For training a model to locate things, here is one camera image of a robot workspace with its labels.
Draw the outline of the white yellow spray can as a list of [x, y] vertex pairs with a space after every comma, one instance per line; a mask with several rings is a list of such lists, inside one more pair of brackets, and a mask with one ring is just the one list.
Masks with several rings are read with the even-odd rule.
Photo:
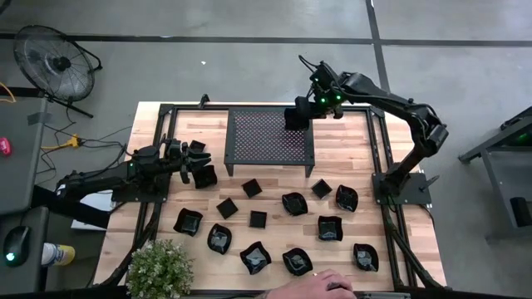
[[43, 267], [66, 266], [70, 264], [76, 256], [76, 250], [72, 246], [43, 243], [42, 260]]

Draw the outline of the person's hand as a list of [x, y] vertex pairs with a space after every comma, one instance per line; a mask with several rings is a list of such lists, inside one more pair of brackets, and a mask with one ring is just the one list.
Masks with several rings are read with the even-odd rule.
[[356, 299], [352, 284], [339, 272], [328, 269], [268, 290], [255, 299]]

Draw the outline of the grey metal cart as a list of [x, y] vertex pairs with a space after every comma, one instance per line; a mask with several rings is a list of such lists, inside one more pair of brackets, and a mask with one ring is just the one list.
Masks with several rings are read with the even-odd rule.
[[510, 205], [525, 198], [532, 213], [532, 106], [503, 122], [500, 131], [458, 156], [463, 164], [482, 159], [495, 197], [506, 219], [503, 228], [485, 237], [489, 243], [532, 238], [532, 226], [517, 227]]

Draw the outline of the white box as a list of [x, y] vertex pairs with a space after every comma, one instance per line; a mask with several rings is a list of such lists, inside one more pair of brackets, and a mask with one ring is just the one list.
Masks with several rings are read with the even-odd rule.
[[[92, 208], [99, 209], [104, 212], [110, 212], [113, 208], [111, 203], [111, 196], [112, 191], [111, 190], [105, 190], [94, 194], [88, 194], [86, 197], [84, 197], [81, 200], [81, 203], [84, 203]], [[91, 230], [91, 231], [103, 231], [105, 232], [105, 228], [99, 228], [97, 226], [88, 224], [88, 223], [82, 223], [77, 220], [73, 220], [71, 222], [71, 228], [76, 230]]]

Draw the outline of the black box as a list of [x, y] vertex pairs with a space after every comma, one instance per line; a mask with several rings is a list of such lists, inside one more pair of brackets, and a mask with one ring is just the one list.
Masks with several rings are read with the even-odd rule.
[[510, 199], [510, 205], [512, 207], [517, 227], [532, 226], [532, 213], [529, 210], [525, 198], [513, 197]]

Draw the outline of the grey desk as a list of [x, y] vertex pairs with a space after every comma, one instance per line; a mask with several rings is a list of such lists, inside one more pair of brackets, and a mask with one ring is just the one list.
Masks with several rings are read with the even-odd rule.
[[[12, 146], [0, 154], [0, 296], [37, 292], [41, 286], [42, 249], [47, 234], [47, 208], [32, 206], [43, 126], [44, 100], [0, 103], [0, 137]], [[27, 260], [18, 267], [6, 264], [5, 237], [15, 227], [30, 228]]]

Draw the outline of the black floor fan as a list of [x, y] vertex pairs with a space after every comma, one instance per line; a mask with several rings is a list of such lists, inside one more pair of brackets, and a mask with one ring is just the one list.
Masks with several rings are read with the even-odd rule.
[[24, 77], [50, 102], [91, 118], [75, 107], [92, 92], [101, 59], [65, 33], [52, 27], [29, 25], [14, 37], [13, 54]]

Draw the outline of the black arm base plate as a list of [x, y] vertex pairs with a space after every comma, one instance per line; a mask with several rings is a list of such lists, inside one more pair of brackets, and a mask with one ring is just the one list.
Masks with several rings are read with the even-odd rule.
[[423, 173], [410, 173], [410, 177], [397, 193], [385, 192], [382, 189], [384, 174], [372, 175], [372, 187], [375, 201], [380, 205], [429, 204], [431, 195], [429, 181]]
[[123, 188], [114, 189], [111, 200], [126, 203], [163, 203], [168, 198], [170, 181], [170, 174], [136, 180]]

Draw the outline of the black perforated metal stand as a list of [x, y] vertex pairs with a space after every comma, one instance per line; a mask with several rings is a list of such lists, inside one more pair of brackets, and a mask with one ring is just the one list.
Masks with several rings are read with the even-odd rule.
[[313, 128], [286, 130], [282, 106], [235, 106], [229, 109], [224, 165], [303, 166], [308, 178], [315, 166]]

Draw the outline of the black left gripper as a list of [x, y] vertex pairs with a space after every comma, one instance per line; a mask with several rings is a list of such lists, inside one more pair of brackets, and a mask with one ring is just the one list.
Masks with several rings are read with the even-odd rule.
[[167, 139], [165, 141], [165, 159], [168, 170], [171, 173], [178, 172], [181, 181], [184, 184], [189, 184], [189, 172], [199, 171], [205, 167], [211, 160], [211, 154], [188, 148], [188, 145], [183, 147], [179, 140]]

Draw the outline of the yellow power plug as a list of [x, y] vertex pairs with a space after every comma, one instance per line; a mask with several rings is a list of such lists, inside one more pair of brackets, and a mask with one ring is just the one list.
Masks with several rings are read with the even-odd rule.
[[61, 145], [55, 146], [42, 146], [43, 150], [60, 150], [64, 148], [79, 148], [81, 145], [81, 139], [77, 135], [73, 135], [67, 142]]

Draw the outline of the green artificial potted plant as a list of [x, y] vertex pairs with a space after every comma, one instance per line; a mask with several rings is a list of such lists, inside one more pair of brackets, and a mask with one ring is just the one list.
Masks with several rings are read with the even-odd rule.
[[131, 254], [126, 289], [133, 299], [180, 299], [190, 294], [194, 259], [169, 239], [149, 241]]

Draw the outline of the black computer mouse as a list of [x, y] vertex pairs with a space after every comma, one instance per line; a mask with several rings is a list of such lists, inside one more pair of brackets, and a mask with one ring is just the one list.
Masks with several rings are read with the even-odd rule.
[[7, 233], [2, 250], [8, 267], [19, 267], [27, 260], [30, 235], [31, 228], [22, 225]]

